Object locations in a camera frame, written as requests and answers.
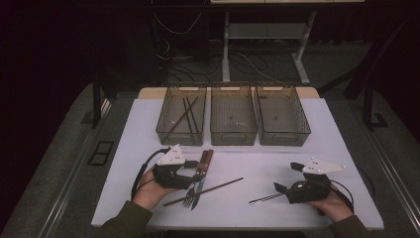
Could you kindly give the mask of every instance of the hand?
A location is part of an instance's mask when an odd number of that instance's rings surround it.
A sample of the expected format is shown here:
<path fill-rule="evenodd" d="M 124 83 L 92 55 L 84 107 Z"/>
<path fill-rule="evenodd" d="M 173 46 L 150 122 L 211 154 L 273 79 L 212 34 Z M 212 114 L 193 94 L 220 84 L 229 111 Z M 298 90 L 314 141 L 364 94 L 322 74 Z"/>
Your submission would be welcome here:
<path fill-rule="evenodd" d="M 162 198 L 176 190 L 175 188 L 164 188 L 159 185 L 154 180 L 153 168 L 151 168 L 140 179 L 140 187 L 133 198 L 133 202 L 145 209 L 151 210 Z"/>
<path fill-rule="evenodd" d="M 347 204 L 333 191 L 325 199 L 310 201 L 307 204 L 322 210 L 333 222 L 339 222 L 354 215 Z"/>

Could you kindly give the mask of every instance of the metal rod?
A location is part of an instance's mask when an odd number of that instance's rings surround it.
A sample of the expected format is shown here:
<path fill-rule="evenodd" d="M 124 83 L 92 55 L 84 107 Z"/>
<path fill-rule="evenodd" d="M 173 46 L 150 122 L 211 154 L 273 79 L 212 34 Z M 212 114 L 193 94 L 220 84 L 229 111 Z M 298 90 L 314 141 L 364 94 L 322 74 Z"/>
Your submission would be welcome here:
<path fill-rule="evenodd" d="M 234 183 L 234 182 L 239 181 L 239 180 L 242 180 L 242 179 L 244 179 L 244 178 L 237 178 L 237 179 L 235 179 L 235 180 L 231 180 L 231 181 L 228 181 L 228 182 L 226 182 L 226 183 L 223 183 L 223 184 L 220 184 L 220 185 L 217 185 L 217 186 L 213 186 L 213 187 L 211 187 L 211 188 L 208 188 L 208 189 L 202 190 L 202 191 L 200 191 L 200 192 L 197 192 L 197 193 L 195 193 L 194 195 L 190 195 L 190 196 L 188 196 L 188 195 L 187 195 L 187 196 L 185 196 L 185 197 L 183 197 L 183 198 L 180 198 L 180 199 L 177 199 L 177 200 L 174 200 L 174 201 L 171 201 L 171 202 L 165 203 L 163 206 L 169 206 L 169 205 L 175 204 L 175 203 L 177 203 L 177 202 L 183 201 L 183 200 L 185 200 L 185 199 L 188 199 L 188 198 L 190 198 L 190 197 L 196 197 L 196 196 L 199 196 L 199 195 L 201 195 L 201 194 L 203 194 L 203 193 L 205 193 L 205 192 L 208 192 L 208 191 L 211 191 L 211 190 L 214 190 L 214 189 L 220 188 L 220 187 L 225 186 L 225 185 L 229 185 L 229 184 L 231 184 L 231 183 Z"/>
<path fill-rule="evenodd" d="M 266 201 L 266 200 L 273 199 L 273 198 L 281 196 L 281 195 L 284 195 L 284 193 L 278 193 L 278 194 L 266 196 L 266 197 L 263 197 L 263 198 L 260 198 L 260 199 L 252 200 L 252 201 L 250 201 L 249 205 L 255 205 L 255 204 L 261 203 L 261 202 Z"/>

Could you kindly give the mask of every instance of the white tabletop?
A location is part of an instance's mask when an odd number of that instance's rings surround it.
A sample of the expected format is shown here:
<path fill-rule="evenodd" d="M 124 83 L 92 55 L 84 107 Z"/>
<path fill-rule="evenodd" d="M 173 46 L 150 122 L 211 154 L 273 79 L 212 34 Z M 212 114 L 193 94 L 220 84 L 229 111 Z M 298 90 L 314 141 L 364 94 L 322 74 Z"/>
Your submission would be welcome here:
<path fill-rule="evenodd" d="M 144 161 L 155 151 L 167 148 L 158 140 L 155 128 L 162 99 L 135 100 L 109 175 L 106 179 L 92 225 L 101 226 L 118 214 Z M 214 150 L 203 189 L 244 178 L 201 196 L 194 210 L 180 203 L 163 207 L 166 202 L 184 197 L 179 190 L 163 199 L 153 210 L 150 229 L 206 230 L 308 230 L 325 227 L 330 221 L 305 204 L 289 204 L 285 196 L 250 206 L 249 201 L 275 194 L 273 182 L 291 187 L 303 174 L 290 168 L 291 162 L 306 164 L 311 158 L 347 167 L 328 174 L 345 185 L 355 199 L 355 212 L 368 229 L 383 229 L 383 222 L 368 190 L 346 148 L 343 138 L 323 99 L 301 99 L 311 128 L 303 147 L 261 146 L 257 137 L 253 146 L 211 146 L 210 101 L 206 105 L 204 145 L 181 147 L 187 160 L 199 161 L 203 150 Z M 155 157 L 150 167 L 159 159 Z M 194 170 L 182 171 L 185 175 Z"/>

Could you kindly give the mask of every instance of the sleeve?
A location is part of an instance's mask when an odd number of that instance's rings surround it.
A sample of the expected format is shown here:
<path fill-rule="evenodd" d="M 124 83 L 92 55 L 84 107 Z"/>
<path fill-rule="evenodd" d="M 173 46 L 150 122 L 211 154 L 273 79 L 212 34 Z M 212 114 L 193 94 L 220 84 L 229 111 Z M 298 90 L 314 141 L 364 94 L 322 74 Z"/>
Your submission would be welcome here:
<path fill-rule="evenodd" d="M 378 238 L 369 232 L 355 215 L 331 225 L 336 238 Z"/>
<path fill-rule="evenodd" d="M 120 213 L 105 222 L 95 238 L 142 237 L 152 213 L 134 202 L 126 201 Z"/>

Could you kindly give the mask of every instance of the gray carpet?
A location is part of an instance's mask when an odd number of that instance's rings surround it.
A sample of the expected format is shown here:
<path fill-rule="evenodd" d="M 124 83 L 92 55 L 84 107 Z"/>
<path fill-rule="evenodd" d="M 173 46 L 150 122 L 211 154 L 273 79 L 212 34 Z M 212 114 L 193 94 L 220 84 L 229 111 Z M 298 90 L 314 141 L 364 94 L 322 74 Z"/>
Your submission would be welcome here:
<path fill-rule="evenodd" d="M 309 45 L 302 61 L 311 80 L 311 86 L 324 85 L 352 69 L 364 57 L 368 48 L 369 45 L 363 43 Z M 260 53 L 260 57 L 250 56 L 249 60 L 261 68 L 263 73 L 279 80 L 298 82 L 297 72 L 290 58 L 290 53 L 295 49 L 295 45 L 283 42 L 257 45 L 252 49 L 241 44 L 232 46 L 232 58 L 235 59 L 231 59 L 231 62 L 236 60 L 233 62 L 236 66 L 231 65 L 231 79 L 264 78 L 247 65 L 243 57 L 234 55 L 234 53 L 247 55 L 251 51 Z M 220 52 L 216 52 L 216 56 L 207 62 L 183 59 L 177 69 L 188 71 L 186 70 L 188 68 L 189 76 L 193 76 L 196 80 L 221 80 L 219 60 Z M 179 70 L 170 69 L 169 72 L 168 80 L 178 80 L 179 77 L 190 80 L 186 73 Z M 416 184 L 420 179 L 419 144 L 378 94 L 374 97 L 373 111 L 380 113 L 389 127 L 375 129 L 374 133 L 367 132 L 361 122 L 362 99 L 345 100 L 343 97 L 345 88 L 346 83 L 343 83 L 324 93 L 322 97 L 326 98 L 355 163 L 366 172 L 361 171 L 361 176 L 376 201 L 385 224 L 383 231 L 376 232 L 383 237 L 419 237 L 383 172 L 378 162 L 377 151 L 369 137 L 374 134 L 384 147 L 401 179 L 416 200 L 420 200 L 420 189 Z M 48 234 L 50 237 L 92 236 L 96 228 L 90 225 L 90 221 L 135 97 L 137 97 L 136 92 L 120 93 L 116 100 L 111 101 L 111 107 L 100 126 L 92 130 L 89 124 L 81 123 L 86 121 L 83 120 L 86 113 L 92 110 L 91 86 L 81 92 L 62 122 L 1 237 L 36 237 L 42 231 L 42 234 Z M 110 159 L 104 167 L 88 166 L 86 162 L 99 141 L 115 142 Z M 74 165 L 79 160 L 83 163 L 75 168 Z M 67 196 L 62 194 L 64 184 L 71 188 Z M 57 215 L 56 222 L 43 230 L 49 214 L 53 207 L 56 207 L 56 202 L 61 208 L 60 211 L 53 212 Z M 309 238 L 332 237 L 328 229 L 305 232 L 305 234 Z M 266 237 L 265 235 L 261 233 L 255 237 Z"/>

